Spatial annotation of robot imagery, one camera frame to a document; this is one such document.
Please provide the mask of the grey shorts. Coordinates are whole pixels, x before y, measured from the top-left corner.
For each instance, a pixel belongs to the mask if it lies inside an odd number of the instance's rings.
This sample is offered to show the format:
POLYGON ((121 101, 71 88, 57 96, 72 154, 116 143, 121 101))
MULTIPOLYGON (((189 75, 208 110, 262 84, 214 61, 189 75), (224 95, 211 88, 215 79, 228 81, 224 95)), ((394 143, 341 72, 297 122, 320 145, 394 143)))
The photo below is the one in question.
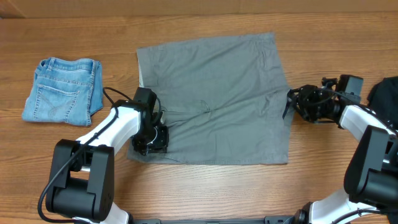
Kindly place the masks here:
POLYGON ((167 152, 154 164, 286 164, 293 112, 272 33, 170 42, 136 51, 142 87, 159 98, 167 152))

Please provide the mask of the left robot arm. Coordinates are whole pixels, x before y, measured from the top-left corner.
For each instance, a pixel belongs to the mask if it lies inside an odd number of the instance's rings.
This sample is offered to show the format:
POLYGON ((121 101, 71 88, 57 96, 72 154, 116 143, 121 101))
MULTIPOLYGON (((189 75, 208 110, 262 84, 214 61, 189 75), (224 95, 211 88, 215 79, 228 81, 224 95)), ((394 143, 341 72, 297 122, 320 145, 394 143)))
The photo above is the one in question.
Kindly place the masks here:
POLYGON ((131 141, 142 156, 163 154, 169 130, 162 124, 157 95, 139 87, 133 98, 112 102, 108 117, 77 140, 61 139, 54 148, 49 182, 37 204, 49 223, 132 223, 114 202, 114 157, 131 141))

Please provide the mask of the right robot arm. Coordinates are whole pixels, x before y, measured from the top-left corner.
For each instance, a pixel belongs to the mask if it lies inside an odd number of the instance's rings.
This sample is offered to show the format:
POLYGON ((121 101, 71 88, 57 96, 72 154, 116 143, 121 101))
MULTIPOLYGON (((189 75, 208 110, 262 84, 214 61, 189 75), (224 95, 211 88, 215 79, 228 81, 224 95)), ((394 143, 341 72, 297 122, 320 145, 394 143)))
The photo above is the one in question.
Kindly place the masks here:
POLYGON ((350 223, 365 215, 397 212, 397 131, 361 104, 363 79, 353 75, 323 78, 322 85, 289 90, 286 108, 310 123, 336 123, 358 146, 345 172, 343 188, 309 202, 293 216, 265 223, 350 223))

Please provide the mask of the black garment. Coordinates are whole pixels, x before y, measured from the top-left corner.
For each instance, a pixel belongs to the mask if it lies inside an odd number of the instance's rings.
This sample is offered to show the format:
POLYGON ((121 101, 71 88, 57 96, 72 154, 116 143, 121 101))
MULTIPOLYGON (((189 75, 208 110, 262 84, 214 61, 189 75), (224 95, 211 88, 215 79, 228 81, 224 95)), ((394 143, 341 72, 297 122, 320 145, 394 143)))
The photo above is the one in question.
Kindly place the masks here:
POLYGON ((397 130, 397 77, 384 78, 374 85, 367 100, 377 117, 397 130))

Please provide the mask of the folded blue denim jeans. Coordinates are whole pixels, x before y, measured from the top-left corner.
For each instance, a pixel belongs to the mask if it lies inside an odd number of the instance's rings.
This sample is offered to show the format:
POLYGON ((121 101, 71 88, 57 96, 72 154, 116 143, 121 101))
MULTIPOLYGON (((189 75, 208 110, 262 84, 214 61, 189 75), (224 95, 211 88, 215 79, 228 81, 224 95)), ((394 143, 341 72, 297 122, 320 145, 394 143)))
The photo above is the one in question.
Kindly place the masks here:
POLYGON ((91 116, 102 108, 101 62, 90 58, 68 61, 50 57, 35 69, 22 119, 89 126, 91 116))

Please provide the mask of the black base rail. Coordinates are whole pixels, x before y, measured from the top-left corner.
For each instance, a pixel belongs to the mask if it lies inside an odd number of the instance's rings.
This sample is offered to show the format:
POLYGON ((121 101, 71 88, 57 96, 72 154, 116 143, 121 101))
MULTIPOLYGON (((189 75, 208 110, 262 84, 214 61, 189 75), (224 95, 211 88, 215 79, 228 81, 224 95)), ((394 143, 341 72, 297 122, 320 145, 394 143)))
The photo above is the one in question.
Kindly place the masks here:
POLYGON ((294 216, 266 216, 264 218, 160 220, 133 219, 133 224, 293 224, 294 216))

